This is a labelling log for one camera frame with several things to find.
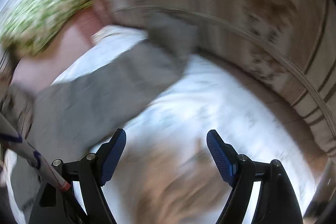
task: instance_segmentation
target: gray cloth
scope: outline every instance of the gray cloth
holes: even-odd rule
[[[148,26],[149,38],[112,63],[37,96],[28,142],[48,162],[80,160],[181,78],[197,44],[197,27],[161,13]],[[28,220],[39,180],[24,159],[17,158],[11,184]]]

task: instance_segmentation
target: white sheet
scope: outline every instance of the white sheet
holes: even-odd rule
[[[142,31],[119,26],[110,26],[107,31],[111,36],[103,38],[79,58],[54,84],[98,69],[135,45],[141,40],[139,37],[145,37]],[[191,56],[184,77],[129,121],[124,129],[127,133],[125,152],[169,140],[172,146],[182,148],[179,149],[181,162],[194,152],[197,138],[200,137],[206,146],[206,133],[216,129],[224,142],[252,160],[279,159],[292,182],[302,212],[316,190],[313,174],[299,148],[267,107],[229,73],[197,55]],[[124,176],[128,183],[136,183],[136,179],[127,178],[127,173],[118,175]],[[251,223],[259,187],[260,183],[255,183],[244,224]],[[80,199],[78,185],[76,188]],[[103,187],[103,192],[115,220],[120,224],[132,223],[129,211],[119,201],[114,178]],[[215,223],[224,204],[225,200],[195,223]]]

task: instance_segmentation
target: green pillow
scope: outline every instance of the green pillow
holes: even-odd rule
[[[1,45],[35,55],[76,11],[90,5],[91,0],[21,0],[4,21]]]

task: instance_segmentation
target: mattress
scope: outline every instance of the mattress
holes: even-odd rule
[[[95,37],[99,43],[62,73],[54,84],[71,81],[104,66],[145,37],[140,30],[105,27]],[[181,80],[161,93],[123,128],[127,144],[122,158],[127,151],[145,151],[149,144],[169,143],[178,151],[179,160],[185,162],[194,153],[195,141],[199,139],[202,146],[206,146],[207,132],[216,129],[224,142],[254,161],[279,159],[293,185],[302,213],[316,190],[314,176],[300,149],[276,117],[230,73],[198,55],[190,57]],[[101,144],[93,147],[92,152]],[[123,185],[115,177],[125,178]],[[117,168],[112,180],[102,188],[118,223],[134,222],[127,204],[120,201],[121,188],[127,192],[127,185],[134,183],[137,183],[134,176]],[[259,188],[260,183],[255,183],[243,223],[251,223]],[[75,192],[83,204],[78,183]],[[199,215],[194,223],[216,223],[226,199],[211,211]]]

